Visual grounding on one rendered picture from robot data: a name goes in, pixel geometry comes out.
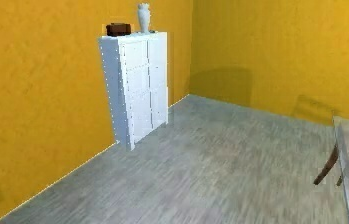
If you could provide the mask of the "white vase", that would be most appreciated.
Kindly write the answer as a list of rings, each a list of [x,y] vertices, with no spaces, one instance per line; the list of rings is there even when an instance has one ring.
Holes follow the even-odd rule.
[[[150,24],[150,10],[148,3],[140,3],[138,5],[138,21],[141,28],[142,33],[149,32],[149,24]]]

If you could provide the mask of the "white chest of drawers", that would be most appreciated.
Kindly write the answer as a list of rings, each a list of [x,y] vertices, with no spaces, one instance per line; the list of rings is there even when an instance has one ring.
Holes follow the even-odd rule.
[[[167,34],[98,38],[117,143],[129,150],[168,122]]]

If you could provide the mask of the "dark brown box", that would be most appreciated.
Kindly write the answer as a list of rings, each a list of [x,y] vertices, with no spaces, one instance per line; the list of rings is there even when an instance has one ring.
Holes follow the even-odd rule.
[[[106,34],[111,37],[131,34],[131,25],[127,23],[111,23],[106,26]]]

